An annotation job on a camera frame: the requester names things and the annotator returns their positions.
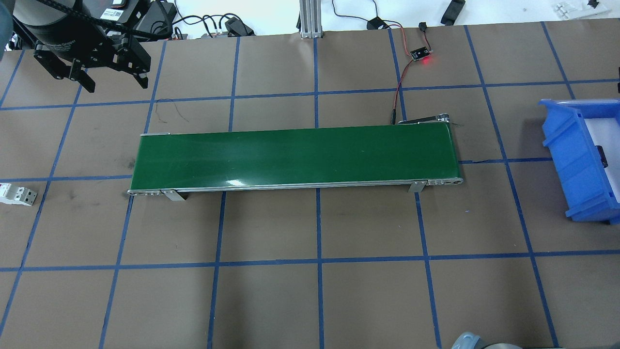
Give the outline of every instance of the white floor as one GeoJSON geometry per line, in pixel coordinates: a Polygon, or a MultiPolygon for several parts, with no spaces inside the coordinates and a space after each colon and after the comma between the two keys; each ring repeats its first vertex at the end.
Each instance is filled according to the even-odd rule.
{"type": "MultiPolygon", "coordinates": [[[[515,23],[559,20],[553,5],[561,0],[467,0],[456,24],[515,23]]],[[[587,0],[564,0],[575,4],[587,0]]],[[[419,22],[429,26],[441,25],[441,17],[450,0],[376,0],[379,16],[396,20],[406,27],[416,27],[419,22]]],[[[334,0],[338,14],[359,16],[371,19],[375,16],[371,0],[334,0]]],[[[611,12],[591,18],[620,17],[620,0],[600,0],[611,12]]],[[[257,35],[290,34],[296,32],[295,25],[299,14],[298,0],[237,0],[237,1],[196,1],[177,0],[180,13],[224,14],[233,12],[257,35]]],[[[366,22],[359,19],[336,17],[331,0],[321,1],[323,30],[363,30],[366,22]]],[[[190,39],[205,33],[201,25],[180,23],[179,28],[190,39]]]]}

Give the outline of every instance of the black connector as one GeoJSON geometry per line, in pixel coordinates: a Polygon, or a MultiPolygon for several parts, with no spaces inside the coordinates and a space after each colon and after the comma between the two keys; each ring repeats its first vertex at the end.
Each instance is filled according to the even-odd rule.
{"type": "Polygon", "coordinates": [[[420,47],[417,50],[411,51],[411,58],[414,61],[419,61],[423,59],[424,57],[428,57],[428,56],[430,56],[430,52],[428,51],[426,46],[420,47]]]}
{"type": "Polygon", "coordinates": [[[456,22],[456,18],[461,13],[463,6],[465,5],[465,0],[452,0],[446,12],[443,13],[443,17],[441,18],[441,24],[445,25],[454,25],[456,22]]]}
{"type": "Polygon", "coordinates": [[[368,21],[368,23],[366,23],[366,29],[368,30],[373,30],[373,29],[387,29],[388,28],[388,24],[385,23],[381,18],[379,17],[375,17],[371,20],[368,21]]]}
{"type": "Polygon", "coordinates": [[[235,17],[227,20],[224,25],[226,26],[226,30],[228,30],[229,37],[250,37],[256,35],[252,28],[235,17]]]}

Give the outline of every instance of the cable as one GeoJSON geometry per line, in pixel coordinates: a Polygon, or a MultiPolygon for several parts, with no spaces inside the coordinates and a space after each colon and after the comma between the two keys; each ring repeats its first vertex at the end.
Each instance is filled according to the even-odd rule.
{"type": "Polygon", "coordinates": [[[218,14],[216,16],[221,16],[221,18],[219,19],[219,22],[218,22],[218,27],[220,29],[222,29],[222,20],[224,19],[224,17],[226,17],[227,19],[230,19],[230,17],[228,17],[228,16],[235,16],[235,17],[237,17],[237,19],[239,19],[241,21],[241,24],[245,25],[245,23],[243,23],[243,20],[241,20],[241,17],[235,15],[234,13],[225,13],[225,14],[221,14],[221,15],[218,14]]]}
{"type": "Polygon", "coordinates": [[[409,52],[409,49],[407,48],[407,37],[405,36],[405,29],[402,27],[402,25],[401,25],[400,23],[398,23],[398,24],[390,24],[388,27],[391,27],[391,26],[393,26],[393,25],[395,25],[395,26],[397,26],[397,27],[401,28],[401,33],[402,33],[402,44],[403,44],[403,46],[405,47],[405,54],[406,54],[408,57],[411,57],[411,52],[409,52]]]}
{"type": "Polygon", "coordinates": [[[426,38],[426,30],[424,30],[423,33],[424,33],[424,41],[426,41],[428,45],[428,51],[432,52],[433,49],[430,47],[430,44],[428,43],[428,39],[426,38]]]}
{"type": "Polygon", "coordinates": [[[179,27],[174,27],[174,35],[177,36],[177,40],[183,40],[183,32],[181,32],[179,27]]]}
{"type": "Polygon", "coordinates": [[[409,66],[413,62],[414,60],[410,60],[409,63],[407,63],[405,68],[402,70],[401,78],[398,80],[398,86],[396,86],[396,92],[394,93],[394,104],[392,105],[392,120],[391,120],[392,125],[396,124],[396,101],[398,100],[398,91],[401,90],[402,80],[405,78],[405,75],[407,75],[409,66]]]}
{"type": "Polygon", "coordinates": [[[375,0],[373,0],[374,3],[374,14],[375,17],[379,17],[379,8],[377,7],[377,2],[375,0]]]}
{"type": "Polygon", "coordinates": [[[334,10],[334,14],[335,14],[336,16],[338,16],[338,17],[345,17],[345,18],[357,18],[357,19],[361,19],[361,20],[363,20],[363,21],[365,21],[365,22],[368,22],[368,19],[364,19],[364,18],[362,18],[362,17],[358,17],[358,16],[347,16],[347,15],[345,15],[345,14],[337,14],[337,13],[336,13],[336,5],[334,5],[334,0],[332,0],[332,9],[334,10]]]}
{"type": "Polygon", "coordinates": [[[156,28],[156,29],[159,29],[159,28],[161,28],[161,27],[162,27],[162,26],[161,26],[161,24],[166,24],[166,23],[165,23],[163,20],[156,20],[155,22],[153,22],[153,24],[151,24],[151,33],[153,33],[153,32],[154,32],[153,27],[154,27],[156,24],[159,24],[159,26],[157,26],[157,28],[156,28]]]}
{"type": "Polygon", "coordinates": [[[84,22],[90,23],[90,24],[94,24],[94,25],[99,25],[103,28],[106,29],[112,29],[112,30],[116,30],[117,32],[121,32],[121,33],[126,33],[126,34],[130,34],[130,35],[136,35],[136,36],[140,36],[140,37],[146,37],[149,39],[167,39],[172,35],[172,23],[170,22],[170,19],[168,19],[168,16],[166,14],[166,9],[164,9],[164,5],[162,5],[161,1],[157,0],[155,1],[157,3],[157,5],[159,6],[159,9],[161,10],[161,13],[164,15],[164,18],[166,19],[166,27],[168,28],[168,31],[164,34],[153,34],[153,33],[147,33],[147,32],[143,32],[141,30],[135,30],[135,29],[131,29],[128,27],[125,27],[124,25],[120,25],[118,23],[109,21],[109,20],[104,20],[104,19],[99,19],[99,18],[95,18],[95,17],[91,17],[83,12],[79,12],[76,11],[68,6],[62,5],[54,0],[36,0],[46,6],[49,6],[53,9],[59,10],[60,12],[66,13],[72,17],[78,18],[83,20],[84,22]]]}
{"type": "Polygon", "coordinates": [[[402,25],[400,22],[396,22],[395,20],[387,20],[387,19],[384,19],[384,20],[383,20],[383,22],[396,23],[396,24],[398,24],[399,26],[403,27],[403,25],[402,25]]]}
{"type": "MultiPolygon", "coordinates": [[[[208,25],[207,25],[207,23],[206,23],[206,18],[207,18],[207,17],[209,17],[209,18],[210,18],[211,16],[209,16],[209,15],[204,15],[203,17],[200,17],[200,16],[196,16],[196,15],[193,15],[193,14],[192,14],[192,15],[189,15],[189,16],[181,17],[181,19],[177,19],[177,20],[175,20],[175,21],[172,23],[172,25],[175,25],[175,24],[178,24],[178,23],[181,23],[181,22],[187,23],[187,25],[194,25],[194,24],[202,23],[202,24],[205,26],[205,30],[206,30],[207,34],[209,34],[209,36],[210,36],[210,37],[213,37],[213,34],[211,34],[211,31],[209,30],[209,26],[208,26],[208,25]],[[197,18],[197,19],[199,19],[199,20],[198,20],[198,21],[196,21],[196,22],[194,22],[194,23],[188,23],[188,22],[186,21],[186,19],[188,19],[188,18],[197,18]]],[[[213,20],[213,18],[211,18],[211,21],[213,21],[213,27],[217,30],[217,27],[215,26],[215,20],[213,20]]]]}
{"type": "Polygon", "coordinates": [[[187,19],[187,18],[189,18],[189,17],[191,17],[191,16],[183,17],[183,15],[181,14],[181,11],[179,11],[179,5],[177,5],[177,0],[174,0],[174,7],[176,7],[176,8],[177,8],[177,13],[179,14],[179,17],[181,17],[181,20],[183,21],[183,23],[185,23],[185,24],[189,24],[189,25],[196,24],[196,23],[191,23],[191,24],[190,24],[190,23],[188,23],[188,22],[186,21],[186,19],[187,19]]]}

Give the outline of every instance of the label sticker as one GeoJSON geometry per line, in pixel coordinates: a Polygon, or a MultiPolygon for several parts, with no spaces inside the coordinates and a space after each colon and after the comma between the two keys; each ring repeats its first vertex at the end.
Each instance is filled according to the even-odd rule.
{"type": "Polygon", "coordinates": [[[105,9],[104,14],[101,15],[101,19],[118,20],[123,14],[123,10],[105,9]]]}

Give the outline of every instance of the conveyor belt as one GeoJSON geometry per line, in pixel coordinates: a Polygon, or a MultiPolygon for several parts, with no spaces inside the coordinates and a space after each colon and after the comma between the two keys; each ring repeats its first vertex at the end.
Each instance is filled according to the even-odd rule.
{"type": "Polygon", "coordinates": [[[449,126],[143,135],[128,193],[459,184],[449,126]]]}

